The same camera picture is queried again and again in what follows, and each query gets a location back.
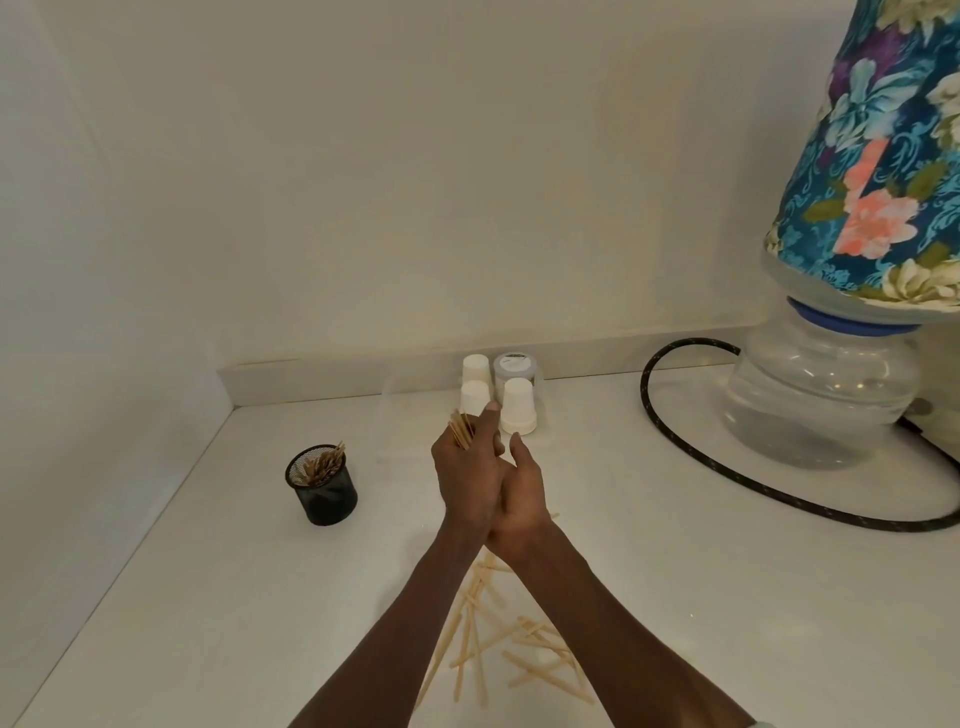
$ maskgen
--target wire mesh cup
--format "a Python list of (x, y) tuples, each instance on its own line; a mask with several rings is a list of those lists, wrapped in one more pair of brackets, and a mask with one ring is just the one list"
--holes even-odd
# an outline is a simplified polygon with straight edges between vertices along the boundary
[(336, 445), (315, 445), (301, 452), (287, 466), (287, 485), (294, 489), (306, 517), (314, 525), (339, 523), (353, 513), (357, 505), (357, 492), (347, 470), (345, 453), (340, 468), (333, 475), (321, 483), (309, 484), (306, 461), (336, 448)]

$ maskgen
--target black power cord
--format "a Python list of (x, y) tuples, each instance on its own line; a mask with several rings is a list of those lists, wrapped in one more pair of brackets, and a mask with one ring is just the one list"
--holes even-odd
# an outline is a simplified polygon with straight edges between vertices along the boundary
[[(831, 521), (849, 523), (850, 525), (857, 525), (861, 528), (872, 528), (876, 531), (897, 531), (899, 533), (925, 533), (928, 531), (940, 531), (944, 528), (950, 528), (951, 526), (955, 526), (957, 523), (960, 523), (960, 506), (958, 506), (952, 513), (935, 519), (927, 519), (925, 521), (888, 521), (886, 519), (875, 519), (870, 518), (869, 516), (857, 516), (854, 513), (838, 511), (834, 508), (827, 508), (825, 505), (813, 503), (800, 497), (791, 496), (783, 491), (778, 491), (776, 488), (771, 488), (769, 485), (764, 485), (757, 480), (753, 480), (742, 473), (738, 473), (732, 468), (728, 468), (726, 465), (718, 463), (713, 458), (704, 455), (702, 452), (694, 448), (686, 440), (680, 437), (680, 435), (670, 429), (664, 423), (664, 421), (660, 419), (660, 415), (657, 414), (657, 410), (654, 409), (654, 405), (650, 402), (650, 374), (654, 371), (654, 367), (657, 366), (661, 359), (675, 349), (690, 346), (715, 347), (717, 349), (723, 349), (725, 352), (730, 352), (734, 355), (740, 354), (740, 349), (738, 347), (735, 347), (733, 344), (728, 344), (726, 341), (718, 341), (717, 339), (694, 337), (689, 339), (680, 339), (672, 344), (668, 344), (660, 351), (655, 353), (650, 361), (647, 362), (647, 365), (643, 368), (643, 376), (640, 378), (640, 401), (643, 402), (643, 409), (646, 410), (647, 416), (650, 418), (650, 422), (654, 424), (654, 427), (656, 427), (667, 440), (683, 450), (687, 455), (692, 457), (697, 462), (701, 463), (702, 465), (706, 465), (715, 473), (720, 473), (724, 477), (732, 480), (734, 483), (742, 485), (744, 488), (749, 488), (755, 493), (760, 493), (762, 496), (767, 496), (773, 500), (778, 500), (781, 503), (786, 503), (787, 505), (793, 506), (794, 508), (799, 508), (807, 513), (812, 513), (814, 516), (822, 516), (823, 518), (830, 519)], [(902, 427), (908, 432), (912, 432), (918, 436), (923, 432), (919, 427), (903, 417), (898, 420), (897, 426)], [(943, 452), (940, 448), (937, 448), (935, 445), (933, 445), (933, 443), (929, 442), (925, 438), (921, 438), (921, 440), (923, 440), (929, 448), (935, 450), (941, 456), (946, 458), (950, 465), (952, 465), (953, 468), (960, 473), (960, 462), (957, 462), (954, 458), (950, 457), (948, 454)]]

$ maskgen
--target skirting board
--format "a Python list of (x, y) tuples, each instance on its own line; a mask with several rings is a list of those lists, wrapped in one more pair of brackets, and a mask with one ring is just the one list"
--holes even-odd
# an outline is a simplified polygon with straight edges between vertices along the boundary
[[(484, 353), (492, 360), (503, 352), (527, 352), (537, 359), (540, 373), (547, 379), (621, 374), (640, 371), (658, 349), (687, 336), (709, 336), (742, 346), (749, 328), (631, 334), (397, 356), (287, 359), (227, 367), (220, 370), (220, 377), (233, 404), (243, 407), (452, 389), (460, 386), (462, 362), (470, 353)], [(671, 352), (660, 367), (677, 369), (731, 361), (730, 354), (718, 349), (688, 347)]]

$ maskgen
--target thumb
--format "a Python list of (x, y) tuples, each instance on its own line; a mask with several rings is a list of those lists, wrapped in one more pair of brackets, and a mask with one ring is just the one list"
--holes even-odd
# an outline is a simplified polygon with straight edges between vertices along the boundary
[(526, 443), (520, 437), (519, 432), (515, 432), (510, 438), (510, 454), (514, 457), (516, 468), (518, 470), (527, 470), (528, 468), (538, 468), (537, 461), (530, 454)]
[(500, 429), (500, 405), (496, 400), (487, 402), (480, 417), (477, 418), (476, 428), (473, 430), (471, 448), (488, 449), (493, 452), (493, 439)]

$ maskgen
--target white wall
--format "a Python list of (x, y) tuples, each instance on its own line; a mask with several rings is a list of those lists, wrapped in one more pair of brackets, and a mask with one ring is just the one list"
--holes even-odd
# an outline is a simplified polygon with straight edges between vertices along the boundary
[(220, 365), (751, 323), (854, 5), (38, 3)]
[(29, 0), (0, 0), (0, 726), (229, 412)]

